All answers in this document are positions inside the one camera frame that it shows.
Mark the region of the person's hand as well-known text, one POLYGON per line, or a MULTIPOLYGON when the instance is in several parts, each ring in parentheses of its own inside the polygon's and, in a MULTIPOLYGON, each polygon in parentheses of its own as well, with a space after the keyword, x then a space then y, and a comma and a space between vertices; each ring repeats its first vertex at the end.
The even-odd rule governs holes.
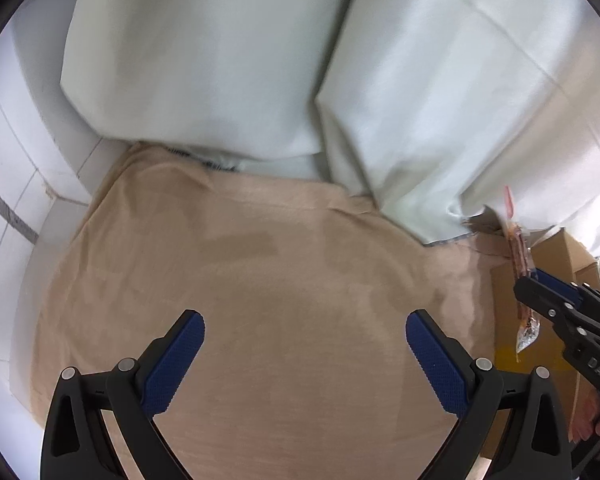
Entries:
POLYGON ((600 393, 592 390, 573 415, 570 440, 586 441, 592 436, 600 437, 600 393))

